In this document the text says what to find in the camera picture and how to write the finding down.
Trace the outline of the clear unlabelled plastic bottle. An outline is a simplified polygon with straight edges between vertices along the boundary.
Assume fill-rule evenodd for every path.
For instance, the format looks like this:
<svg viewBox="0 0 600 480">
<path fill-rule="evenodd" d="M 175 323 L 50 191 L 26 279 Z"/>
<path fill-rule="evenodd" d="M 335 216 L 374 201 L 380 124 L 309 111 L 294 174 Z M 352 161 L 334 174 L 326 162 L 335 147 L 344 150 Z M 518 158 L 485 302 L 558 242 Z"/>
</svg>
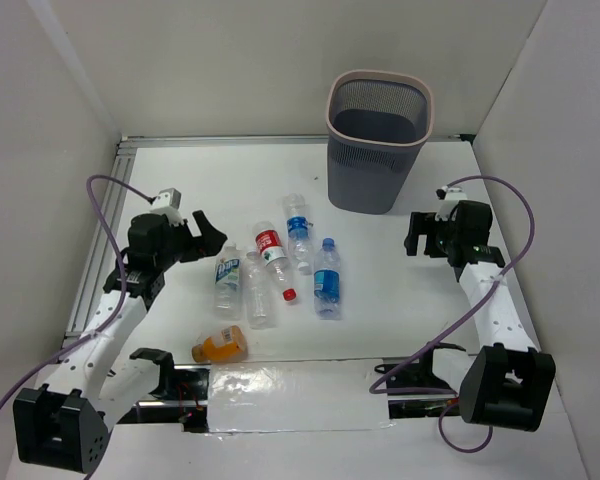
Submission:
<svg viewBox="0 0 600 480">
<path fill-rule="evenodd" d="M 268 275 L 257 251 L 250 250 L 245 254 L 243 270 L 245 274 L 243 297 L 250 327 L 252 329 L 273 328 L 275 321 Z"/>
</svg>

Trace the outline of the orange juice bottle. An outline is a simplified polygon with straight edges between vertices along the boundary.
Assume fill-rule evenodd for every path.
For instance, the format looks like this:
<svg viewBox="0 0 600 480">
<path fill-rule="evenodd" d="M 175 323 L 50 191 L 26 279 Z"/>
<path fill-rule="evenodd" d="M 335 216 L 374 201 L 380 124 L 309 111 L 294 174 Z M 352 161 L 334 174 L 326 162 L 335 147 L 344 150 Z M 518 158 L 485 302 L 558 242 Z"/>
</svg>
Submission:
<svg viewBox="0 0 600 480">
<path fill-rule="evenodd" d="M 191 355 L 196 363 L 229 363 L 243 358 L 247 350 L 242 330 L 231 325 L 195 344 Z"/>
</svg>

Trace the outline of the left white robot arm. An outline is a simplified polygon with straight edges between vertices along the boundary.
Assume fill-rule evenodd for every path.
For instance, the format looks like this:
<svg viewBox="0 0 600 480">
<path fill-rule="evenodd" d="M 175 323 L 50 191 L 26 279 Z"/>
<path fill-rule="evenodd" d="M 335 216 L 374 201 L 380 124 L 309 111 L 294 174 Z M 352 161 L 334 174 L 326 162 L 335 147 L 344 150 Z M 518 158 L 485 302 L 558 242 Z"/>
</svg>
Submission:
<svg viewBox="0 0 600 480">
<path fill-rule="evenodd" d="M 200 231 L 166 213 L 131 220 L 127 245 L 105 281 L 100 303 L 79 339 L 59 355 L 57 368 L 38 388 L 23 388 L 13 402 L 21 462 L 90 475 L 104 458 L 115 425 L 146 396 L 174 393 L 170 352 L 143 347 L 120 353 L 147 316 L 177 263 L 216 256 L 227 237 L 203 211 Z"/>
</svg>

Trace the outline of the red label red cap bottle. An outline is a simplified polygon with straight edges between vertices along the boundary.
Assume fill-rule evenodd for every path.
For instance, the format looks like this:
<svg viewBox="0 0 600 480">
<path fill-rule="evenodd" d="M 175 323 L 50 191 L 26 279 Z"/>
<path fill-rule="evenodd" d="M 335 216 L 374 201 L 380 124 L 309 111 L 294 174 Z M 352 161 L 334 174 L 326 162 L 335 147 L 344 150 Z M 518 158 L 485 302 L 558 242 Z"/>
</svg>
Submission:
<svg viewBox="0 0 600 480">
<path fill-rule="evenodd" d="M 253 226 L 253 235 L 258 253 L 275 287 L 285 302 L 294 302 L 297 293 L 291 262 L 274 225 L 269 221 L 260 221 Z"/>
</svg>

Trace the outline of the aluminium frame rail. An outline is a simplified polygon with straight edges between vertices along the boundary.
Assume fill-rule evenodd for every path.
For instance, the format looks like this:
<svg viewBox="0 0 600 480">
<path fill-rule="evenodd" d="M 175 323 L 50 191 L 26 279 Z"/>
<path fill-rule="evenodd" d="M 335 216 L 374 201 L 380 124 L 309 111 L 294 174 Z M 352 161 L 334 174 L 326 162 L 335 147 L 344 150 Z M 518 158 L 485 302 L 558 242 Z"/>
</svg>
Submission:
<svg viewBox="0 0 600 480">
<path fill-rule="evenodd" d="M 127 182 L 133 170 L 137 151 L 141 148 L 175 148 L 192 146 L 243 146 L 243 145 L 295 145 L 324 144 L 325 135 L 256 135 L 256 136 L 190 136 L 190 137 L 124 137 L 118 143 L 111 175 Z M 101 212 L 112 227 L 118 224 L 126 193 L 116 184 L 106 187 Z M 63 344 L 76 340 L 84 330 L 98 300 L 109 261 L 113 254 L 108 247 L 106 234 L 97 226 L 89 255 L 85 263 L 78 291 L 69 316 Z"/>
</svg>

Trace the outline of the blue label clear bottle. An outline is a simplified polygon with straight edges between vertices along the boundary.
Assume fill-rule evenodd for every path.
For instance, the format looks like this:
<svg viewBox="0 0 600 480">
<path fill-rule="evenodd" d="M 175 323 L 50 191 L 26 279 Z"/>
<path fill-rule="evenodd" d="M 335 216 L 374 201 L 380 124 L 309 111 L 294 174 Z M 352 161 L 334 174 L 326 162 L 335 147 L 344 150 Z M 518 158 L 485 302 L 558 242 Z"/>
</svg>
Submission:
<svg viewBox="0 0 600 480">
<path fill-rule="evenodd" d="M 286 216 L 288 251 L 294 265 L 302 275 L 312 273 L 313 244 L 307 205 L 302 195 L 292 193 L 283 198 Z"/>
</svg>

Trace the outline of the white tape sheet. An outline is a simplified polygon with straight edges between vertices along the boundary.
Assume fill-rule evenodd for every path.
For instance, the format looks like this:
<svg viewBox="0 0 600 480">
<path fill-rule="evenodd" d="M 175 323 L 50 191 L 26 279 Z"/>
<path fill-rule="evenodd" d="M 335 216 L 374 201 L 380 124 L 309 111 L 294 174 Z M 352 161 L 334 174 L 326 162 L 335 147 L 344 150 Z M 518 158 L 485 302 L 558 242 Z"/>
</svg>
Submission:
<svg viewBox="0 0 600 480">
<path fill-rule="evenodd" d="M 214 433 L 387 428 L 388 401 L 369 387 L 370 360 L 237 363 L 211 368 L 207 422 Z"/>
</svg>

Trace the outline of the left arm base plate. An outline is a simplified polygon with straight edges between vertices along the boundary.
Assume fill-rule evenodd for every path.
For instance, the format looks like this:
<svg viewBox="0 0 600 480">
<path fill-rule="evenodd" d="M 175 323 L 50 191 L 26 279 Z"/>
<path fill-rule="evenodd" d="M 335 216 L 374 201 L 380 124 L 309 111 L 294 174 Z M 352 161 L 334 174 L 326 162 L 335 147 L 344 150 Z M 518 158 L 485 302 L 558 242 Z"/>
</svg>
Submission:
<svg viewBox="0 0 600 480">
<path fill-rule="evenodd" d="M 208 366 L 176 365 L 170 390 L 160 396 L 149 394 L 136 402 L 118 421 L 120 425 L 176 425 L 188 433 L 209 431 Z"/>
</svg>

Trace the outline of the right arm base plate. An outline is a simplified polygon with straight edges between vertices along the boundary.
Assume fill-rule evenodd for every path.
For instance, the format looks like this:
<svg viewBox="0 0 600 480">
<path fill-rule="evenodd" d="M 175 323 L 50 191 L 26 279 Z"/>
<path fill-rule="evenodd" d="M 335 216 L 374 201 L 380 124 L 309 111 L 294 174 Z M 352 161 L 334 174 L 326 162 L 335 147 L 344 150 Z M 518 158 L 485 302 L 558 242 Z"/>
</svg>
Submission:
<svg viewBox="0 0 600 480">
<path fill-rule="evenodd" d="M 456 393 L 433 373 L 433 353 L 392 374 L 379 386 L 388 390 L 387 405 L 391 420 L 438 417 L 456 403 Z"/>
</svg>

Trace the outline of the grey mesh waste bin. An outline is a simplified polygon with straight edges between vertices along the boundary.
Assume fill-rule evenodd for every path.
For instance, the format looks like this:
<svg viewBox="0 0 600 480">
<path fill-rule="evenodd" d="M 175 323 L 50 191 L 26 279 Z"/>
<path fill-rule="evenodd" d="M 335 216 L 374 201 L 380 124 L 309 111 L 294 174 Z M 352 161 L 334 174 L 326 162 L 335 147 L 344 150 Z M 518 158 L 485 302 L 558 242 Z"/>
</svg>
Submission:
<svg viewBox="0 0 600 480">
<path fill-rule="evenodd" d="M 409 75 L 352 70 L 332 84 L 325 118 L 331 203 L 389 212 L 434 129 L 430 88 Z"/>
</svg>

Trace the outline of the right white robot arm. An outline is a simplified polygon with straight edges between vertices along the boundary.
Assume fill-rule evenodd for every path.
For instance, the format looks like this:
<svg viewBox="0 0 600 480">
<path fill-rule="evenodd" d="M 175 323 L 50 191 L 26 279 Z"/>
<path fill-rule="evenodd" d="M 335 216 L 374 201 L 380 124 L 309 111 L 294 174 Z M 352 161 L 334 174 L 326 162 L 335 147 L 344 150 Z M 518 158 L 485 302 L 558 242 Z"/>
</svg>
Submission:
<svg viewBox="0 0 600 480">
<path fill-rule="evenodd" d="M 471 424 L 533 432 L 540 426 L 556 366 L 526 333 L 514 306 L 499 248 L 489 245 L 493 214 L 488 204 L 444 202 L 440 212 L 414 212 L 405 239 L 408 255 L 425 242 L 425 255 L 444 258 L 472 310 L 480 351 L 435 349 L 420 363 L 416 379 L 428 392 L 448 384 L 459 413 Z"/>
</svg>

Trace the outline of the blue cap water bottle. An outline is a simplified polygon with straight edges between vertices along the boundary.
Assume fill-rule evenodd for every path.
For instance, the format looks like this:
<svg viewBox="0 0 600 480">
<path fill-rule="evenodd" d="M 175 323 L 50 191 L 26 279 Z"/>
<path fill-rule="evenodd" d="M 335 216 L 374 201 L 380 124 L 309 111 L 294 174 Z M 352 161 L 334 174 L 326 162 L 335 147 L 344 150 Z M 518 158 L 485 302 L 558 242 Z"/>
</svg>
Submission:
<svg viewBox="0 0 600 480">
<path fill-rule="evenodd" d="M 324 238 L 314 259 L 314 309 L 321 319 L 340 318 L 341 260 L 332 238 Z"/>
</svg>

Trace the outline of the green label clear bottle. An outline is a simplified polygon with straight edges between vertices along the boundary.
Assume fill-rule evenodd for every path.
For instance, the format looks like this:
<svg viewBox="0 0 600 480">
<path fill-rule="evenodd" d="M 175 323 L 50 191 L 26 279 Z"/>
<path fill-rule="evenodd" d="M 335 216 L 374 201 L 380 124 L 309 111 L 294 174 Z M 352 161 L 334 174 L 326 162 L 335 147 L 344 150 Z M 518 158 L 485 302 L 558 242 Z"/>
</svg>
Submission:
<svg viewBox="0 0 600 480">
<path fill-rule="evenodd" d="M 214 309 L 223 319 L 241 314 L 241 252 L 227 243 L 217 257 L 214 271 Z"/>
</svg>

